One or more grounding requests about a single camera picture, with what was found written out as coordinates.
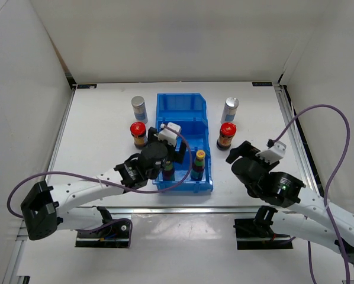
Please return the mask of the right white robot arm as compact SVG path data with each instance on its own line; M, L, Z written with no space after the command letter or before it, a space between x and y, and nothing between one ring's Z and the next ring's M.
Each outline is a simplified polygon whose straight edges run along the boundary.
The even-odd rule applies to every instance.
M250 142L230 150L226 162L253 198L266 202L253 219L253 235L290 235L340 253L354 265L354 214L325 201L294 176L274 168L286 153L280 141L259 150Z

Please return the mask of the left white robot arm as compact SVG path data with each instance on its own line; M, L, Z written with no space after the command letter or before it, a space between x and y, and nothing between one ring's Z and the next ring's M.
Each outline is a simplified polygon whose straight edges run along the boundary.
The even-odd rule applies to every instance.
M148 144L141 152L96 177L72 173L78 181L55 186L44 180L35 183L20 205L29 239L41 240L57 230L108 235L112 229L108 211L82 205L127 192L144 193L143 187L159 176L167 162L183 162L189 147L184 138L177 142L180 137L178 124L162 124L159 131L151 127Z

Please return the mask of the yellow-capped sauce bottle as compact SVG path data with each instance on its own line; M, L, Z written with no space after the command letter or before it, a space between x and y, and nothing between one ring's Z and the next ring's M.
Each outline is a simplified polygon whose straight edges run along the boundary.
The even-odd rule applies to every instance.
M192 163L191 179L201 180L205 170L205 157L204 150L198 150L195 155L195 159Z
M174 181L175 180L175 168L172 161L167 161L165 167L162 170L163 181Z

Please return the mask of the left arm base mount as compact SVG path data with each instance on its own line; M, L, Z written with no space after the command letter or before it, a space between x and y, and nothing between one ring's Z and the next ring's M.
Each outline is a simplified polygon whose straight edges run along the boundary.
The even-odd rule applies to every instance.
M92 249L129 249L133 223L130 218L113 218L106 207L99 206L101 225L78 230L75 247Z

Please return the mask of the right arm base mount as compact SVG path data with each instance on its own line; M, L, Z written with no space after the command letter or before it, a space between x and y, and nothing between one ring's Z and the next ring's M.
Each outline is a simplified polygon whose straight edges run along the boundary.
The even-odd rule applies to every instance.
M278 210L271 206L261 206L253 218L234 220L238 250L290 250L292 237L277 234L271 229L272 218Z

